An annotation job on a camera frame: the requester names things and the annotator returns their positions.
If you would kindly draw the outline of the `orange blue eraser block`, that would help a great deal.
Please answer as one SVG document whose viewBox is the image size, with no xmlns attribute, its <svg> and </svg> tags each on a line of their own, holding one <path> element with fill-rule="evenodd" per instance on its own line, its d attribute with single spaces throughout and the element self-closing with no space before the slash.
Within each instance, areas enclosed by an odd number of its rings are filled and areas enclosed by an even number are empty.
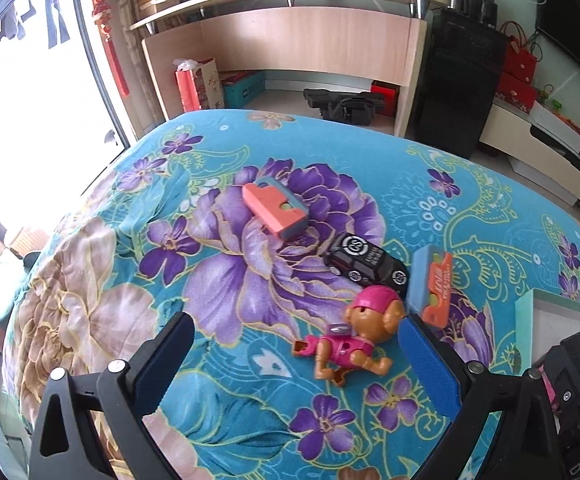
<svg viewBox="0 0 580 480">
<path fill-rule="evenodd" d="M 307 207 L 272 177 L 261 177 L 243 185 L 242 198 L 254 216 L 279 240 L 291 240 L 307 229 Z"/>
</svg>

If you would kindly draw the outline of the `white shallow tray box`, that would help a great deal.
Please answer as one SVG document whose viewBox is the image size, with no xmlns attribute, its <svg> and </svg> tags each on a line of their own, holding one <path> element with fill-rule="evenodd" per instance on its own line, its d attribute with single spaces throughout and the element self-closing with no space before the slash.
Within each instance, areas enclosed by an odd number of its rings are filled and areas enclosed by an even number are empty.
<svg viewBox="0 0 580 480">
<path fill-rule="evenodd" d="M 580 303 L 541 289 L 514 303 L 519 370 L 531 367 L 551 346 L 580 332 Z"/>
</svg>

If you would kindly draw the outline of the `black bag on floor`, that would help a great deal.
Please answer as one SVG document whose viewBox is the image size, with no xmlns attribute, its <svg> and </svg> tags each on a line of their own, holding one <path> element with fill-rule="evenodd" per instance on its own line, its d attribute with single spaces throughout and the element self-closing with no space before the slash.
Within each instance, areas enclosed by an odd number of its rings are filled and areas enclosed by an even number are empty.
<svg viewBox="0 0 580 480">
<path fill-rule="evenodd" d="M 375 92 L 337 92 L 327 89 L 304 89 L 303 98 L 321 118 L 352 126 L 369 126 L 384 98 Z"/>
</svg>

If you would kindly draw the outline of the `teal storage crate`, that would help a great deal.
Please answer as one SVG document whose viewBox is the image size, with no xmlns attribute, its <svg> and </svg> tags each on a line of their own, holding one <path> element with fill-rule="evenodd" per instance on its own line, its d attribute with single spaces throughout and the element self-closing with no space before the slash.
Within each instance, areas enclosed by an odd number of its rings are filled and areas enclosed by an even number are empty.
<svg viewBox="0 0 580 480">
<path fill-rule="evenodd" d="M 219 77 L 226 108 L 244 108 L 265 90 L 265 73 L 262 70 L 221 72 Z"/>
</svg>

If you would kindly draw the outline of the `white tv stand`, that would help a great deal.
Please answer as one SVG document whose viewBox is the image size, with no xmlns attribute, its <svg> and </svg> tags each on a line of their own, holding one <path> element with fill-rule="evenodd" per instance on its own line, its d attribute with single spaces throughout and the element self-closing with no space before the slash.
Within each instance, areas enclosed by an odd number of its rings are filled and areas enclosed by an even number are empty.
<svg viewBox="0 0 580 480">
<path fill-rule="evenodd" d="M 481 134 L 481 142 L 518 159 L 580 201 L 580 169 L 566 155 L 561 155 L 533 136 L 532 127 L 532 122 L 518 108 L 495 99 Z"/>
</svg>

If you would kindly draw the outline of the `red handbag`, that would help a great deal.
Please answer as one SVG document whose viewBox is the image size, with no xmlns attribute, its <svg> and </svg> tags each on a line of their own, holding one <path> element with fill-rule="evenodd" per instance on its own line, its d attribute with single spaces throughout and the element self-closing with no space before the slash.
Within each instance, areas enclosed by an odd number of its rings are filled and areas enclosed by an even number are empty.
<svg viewBox="0 0 580 480">
<path fill-rule="evenodd" d="M 525 84 L 532 84 L 536 66 L 543 59 L 543 50 L 526 36 L 516 21 L 503 22 L 499 32 L 506 36 L 504 72 Z"/>
</svg>

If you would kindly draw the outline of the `black toy car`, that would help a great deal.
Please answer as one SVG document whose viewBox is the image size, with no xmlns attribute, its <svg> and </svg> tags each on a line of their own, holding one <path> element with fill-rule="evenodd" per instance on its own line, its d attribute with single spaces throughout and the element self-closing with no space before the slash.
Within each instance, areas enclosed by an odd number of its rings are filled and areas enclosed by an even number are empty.
<svg viewBox="0 0 580 480">
<path fill-rule="evenodd" d="M 325 266 L 361 286 L 383 285 L 401 299 L 406 296 L 409 272 L 403 261 L 356 234 L 341 233 L 322 256 Z"/>
</svg>

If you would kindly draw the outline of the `black cabinet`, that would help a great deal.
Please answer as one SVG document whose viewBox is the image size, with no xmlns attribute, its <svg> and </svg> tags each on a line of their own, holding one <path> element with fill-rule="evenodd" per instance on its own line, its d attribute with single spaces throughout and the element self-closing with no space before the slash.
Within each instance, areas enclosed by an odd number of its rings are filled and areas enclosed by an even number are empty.
<svg viewBox="0 0 580 480">
<path fill-rule="evenodd" d="M 506 45 L 501 32 L 465 15 L 435 15 L 413 123 L 418 142 L 472 156 L 493 105 Z"/>
</svg>

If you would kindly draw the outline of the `floral blanket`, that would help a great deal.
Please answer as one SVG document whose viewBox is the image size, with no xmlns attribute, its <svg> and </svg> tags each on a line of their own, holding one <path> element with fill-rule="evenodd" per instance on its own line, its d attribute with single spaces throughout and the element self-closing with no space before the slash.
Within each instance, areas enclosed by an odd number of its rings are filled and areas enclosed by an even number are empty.
<svg viewBox="0 0 580 480">
<path fill-rule="evenodd" d="M 242 198 L 272 177 L 309 212 L 279 240 Z M 390 373 L 314 378 L 291 345 L 345 318 L 357 286 L 322 256 L 350 232 L 409 262 L 453 256 L 450 322 L 465 359 L 519 370 L 514 303 L 580 302 L 580 224 L 474 162 L 319 119 L 205 110 L 161 125 L 56 227 L 13 302 L 1 376 L 27 427 L 52 370 L 126 359 L 178 311 L 195 342 L 145 423 L 185 479 L 405 479 L 447 427 L 395 342 Z"/>
</svg>

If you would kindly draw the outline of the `red gift bag on floor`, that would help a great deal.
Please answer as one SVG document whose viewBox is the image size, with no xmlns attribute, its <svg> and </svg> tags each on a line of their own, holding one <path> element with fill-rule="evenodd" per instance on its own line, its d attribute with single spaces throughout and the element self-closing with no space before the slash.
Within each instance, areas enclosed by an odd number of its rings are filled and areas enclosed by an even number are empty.
<svg viewBox="0 0 580 480">
<path fill-rule="evenodd" d="M 176 82 L 185 113 L 225 107 L 215 58 L 175 60 Z"/>
</svg>

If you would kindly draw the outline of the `wooden curved desk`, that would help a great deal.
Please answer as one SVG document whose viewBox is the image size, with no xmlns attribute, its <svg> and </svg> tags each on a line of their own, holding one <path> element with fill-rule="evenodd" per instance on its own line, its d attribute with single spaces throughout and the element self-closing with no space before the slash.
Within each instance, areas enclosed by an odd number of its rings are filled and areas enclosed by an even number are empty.
<svg viewBox="0 0 580 480">
<path fill-rule="evenodd" d="M 213 58 L 218 70 L 295 70 L 378 80 L 398 87 L 393 133 L 404 136 L 418 84 L 425 14 L 450 0 L 383 0 L 412 6 L 382 11 L 299 6 L 295 0 L 189 0 L 132 24 L 164 116 L 183 114 L 177 58 Z"/>
</svg>

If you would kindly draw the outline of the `pink toy dog figure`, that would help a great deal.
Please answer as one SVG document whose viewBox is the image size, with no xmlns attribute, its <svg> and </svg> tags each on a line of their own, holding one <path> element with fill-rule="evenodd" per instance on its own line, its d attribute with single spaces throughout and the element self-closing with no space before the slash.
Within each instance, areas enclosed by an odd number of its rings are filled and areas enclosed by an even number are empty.
<svg viewBox="0 0 580 480">
<path fill-rule="evenodd" d="M 346 377 L 356 370 L 384 376 L 393 360 L 375 358 L 379 344 L 397 333 L 406 311 L 401 297 L 390 287 L 364 288 L 347 306 L 345 320 L 334 323 L 320 335 L 307 335 L 293 342 L 293 356 L 314 359 L 314 378 L 343 387 Z"/>
</svg>

